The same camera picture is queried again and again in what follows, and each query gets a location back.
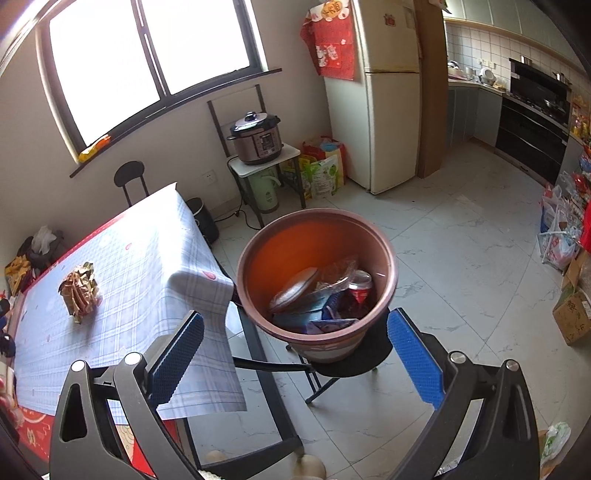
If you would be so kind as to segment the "clear plastic food container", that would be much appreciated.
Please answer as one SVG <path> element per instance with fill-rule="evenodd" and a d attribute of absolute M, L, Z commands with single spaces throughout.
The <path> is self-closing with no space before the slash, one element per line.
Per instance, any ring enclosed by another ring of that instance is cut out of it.
<path fill-rule="evenodd" d="M 335 294 L 349 288 L 349 280 L 358 270 L 359 256 L 349 255 L 318 270 L 315 292 Z"/>

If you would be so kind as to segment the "brown plastic trash bucket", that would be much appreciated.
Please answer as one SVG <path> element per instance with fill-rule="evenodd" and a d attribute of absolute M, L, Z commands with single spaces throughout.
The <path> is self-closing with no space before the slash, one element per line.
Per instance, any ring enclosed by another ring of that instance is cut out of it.
<path fill-rule="evenodd" d="M 372 222 L 315 208 L 280 217 L 247 243 L 236 289 L 245 313 L 311 362 L 353 354 L 398 282 L 394 248 Z"/>

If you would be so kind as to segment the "black kitchen stove unit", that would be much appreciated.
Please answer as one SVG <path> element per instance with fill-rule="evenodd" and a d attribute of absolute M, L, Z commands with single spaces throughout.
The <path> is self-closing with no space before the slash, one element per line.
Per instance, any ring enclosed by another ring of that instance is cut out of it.
<path fill-rule="evenodd" d="M 510 60 L 495 148 L 544 183 L 558 179 L 568 144 L 570 86 L 516 59 Z"/>

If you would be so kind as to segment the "black round stool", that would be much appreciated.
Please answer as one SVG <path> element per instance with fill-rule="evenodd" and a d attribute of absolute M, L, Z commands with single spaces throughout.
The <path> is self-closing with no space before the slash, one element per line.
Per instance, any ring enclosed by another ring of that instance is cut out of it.
<path fill-rule="evenodd" d="M 273 363 L 266 360 L 233 357 L 235 367 L 269 373 L 303 372 L 311 386 L 311 396 L 304 399 L 308 405 L 328 391 L 339 379 L 353 378 L 375 371 L 391 354 L 393 345 L 387 334 L 387 310 L 367 330 L 356 350 L 345 359 L 334 363 L 318 363 L 300 357 L 298 363 Z"/>

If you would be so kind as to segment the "crumpled brown paper wrapper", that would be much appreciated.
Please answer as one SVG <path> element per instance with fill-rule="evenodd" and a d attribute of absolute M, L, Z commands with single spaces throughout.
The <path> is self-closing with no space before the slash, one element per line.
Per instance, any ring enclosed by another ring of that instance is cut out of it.
<path fill-rule="evenodd" d="M 66 275 L 58 287 L 69 316 L 80 324 L 92 314 L 101 301 L 98 284 L 94 275 L 94 264 L 84 262 Z"/>

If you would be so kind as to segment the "green white plastic bag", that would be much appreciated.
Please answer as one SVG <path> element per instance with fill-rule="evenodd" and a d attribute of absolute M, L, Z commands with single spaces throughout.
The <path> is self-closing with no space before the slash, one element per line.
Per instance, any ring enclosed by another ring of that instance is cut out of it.
<path fill-rule="evenodd" d="M 571 427 L 566 422 L 551 425 L 541 433 L 540 466 L 552 462 L 562 451 L 571 436 Z"/>

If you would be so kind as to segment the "open cardboard box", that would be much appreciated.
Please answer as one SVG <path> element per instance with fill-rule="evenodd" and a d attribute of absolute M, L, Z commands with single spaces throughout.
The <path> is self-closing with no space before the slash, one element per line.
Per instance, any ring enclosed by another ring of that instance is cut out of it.
<path fill-rule="evenodd" d="M 569 346 L 590 333 L 590 253 L 582 250 L 568 266 L 552 311 Z"/>

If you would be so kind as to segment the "white plastic shopping bag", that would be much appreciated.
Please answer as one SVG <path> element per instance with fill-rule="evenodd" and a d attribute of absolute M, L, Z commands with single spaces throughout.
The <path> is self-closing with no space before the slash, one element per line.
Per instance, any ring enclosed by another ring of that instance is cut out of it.
<path fill-rule="evenodd" d="M 540 205 L 537 239 L 542 263 L 564 271 L 580 250 L 581 210 L 560 186 L 547 186 Z"/>

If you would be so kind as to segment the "green electric kettle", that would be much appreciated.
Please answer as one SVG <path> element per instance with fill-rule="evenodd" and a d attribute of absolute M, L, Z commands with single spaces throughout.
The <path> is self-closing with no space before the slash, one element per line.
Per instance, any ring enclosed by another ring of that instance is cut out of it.
<path fill-rule="evenodd" d="M 272 169 L 269 168 L 250 175 L 249 185 L 252 187 L 253 197 L 260 212 L 269 214 L 280 207 L 280 201 L 276 194 L 276 188 L 280 187 L 280 179 L 276 177 Z"/>

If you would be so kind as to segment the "green printed shopping bag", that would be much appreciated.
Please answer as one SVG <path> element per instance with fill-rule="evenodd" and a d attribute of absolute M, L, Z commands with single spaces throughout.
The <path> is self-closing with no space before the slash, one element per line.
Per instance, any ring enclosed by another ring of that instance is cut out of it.
<path fill-rule="evenodd" d="M 345 185 L 345 154 L 345 145 L 329 136 L 301 144 L 297 162 L 305 200 L 334 196 Z"/>

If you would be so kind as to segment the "yellow snack bag on sill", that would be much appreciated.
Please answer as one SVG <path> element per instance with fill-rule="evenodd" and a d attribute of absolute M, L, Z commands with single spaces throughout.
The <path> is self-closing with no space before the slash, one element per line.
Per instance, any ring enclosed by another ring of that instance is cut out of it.
<path fill-rule="evenodd" d="M 103 135 L 86 149 L 81 151 L 78 155 L 78 162 L 83 164 L 94 156 L 96 156 L 101 150 L 106 148 L 111 142 L 111 137 L 108 134 Z"/>

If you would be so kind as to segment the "small white side table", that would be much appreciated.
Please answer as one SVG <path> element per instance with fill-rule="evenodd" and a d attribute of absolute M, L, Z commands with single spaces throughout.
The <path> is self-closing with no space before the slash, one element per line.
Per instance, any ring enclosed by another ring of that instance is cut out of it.
<path fill-rule="evenodd" d="M 242 202 L 252 209 L 260 228 L 264 227 L 263 216 L 279 209 L 280 202 L 276 194 L 278 187 L 289 186 L 297 193 L 301 209 L 307 208 L 300 156 L 300 149 L 283 144 L 280 155 L 266 163 L 245 164 L 238 155 L 228 159 L 228 168 L 238 185 Z"/>

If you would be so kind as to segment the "cream two-door refrigerator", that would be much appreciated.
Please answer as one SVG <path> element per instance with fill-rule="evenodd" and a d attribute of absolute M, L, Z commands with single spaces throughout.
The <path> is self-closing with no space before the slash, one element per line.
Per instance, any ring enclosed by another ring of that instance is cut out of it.
<path fill-rule="evenodd" d="M 416 175 L 421 69 L 411 1 L 352 1 L 352 80 L 325 79 L 332 137 L 346 147 L 346 175 L 370 193 Z"/>

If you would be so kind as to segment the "red cloth on refrigerator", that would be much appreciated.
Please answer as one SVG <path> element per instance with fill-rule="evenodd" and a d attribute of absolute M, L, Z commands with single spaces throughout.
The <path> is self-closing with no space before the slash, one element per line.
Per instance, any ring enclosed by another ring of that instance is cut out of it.
<path fill-rule="evenodd" d="M 326 1 L 308 10 L 301 40 L 318 75 L 353 81 L 356 72 L 356 35 L 349 0 Z"/>

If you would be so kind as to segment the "black window frame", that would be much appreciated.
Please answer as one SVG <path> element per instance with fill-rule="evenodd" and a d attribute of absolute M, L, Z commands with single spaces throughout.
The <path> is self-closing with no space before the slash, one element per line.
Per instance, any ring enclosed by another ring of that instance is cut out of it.
<path fill-rule="evenodd" d="M 52 1 L 36 41 L 76 172 L 164 114 L 274 72 L 249 1 Z M 105 134 L 110 144 L 80 164 Z"/>

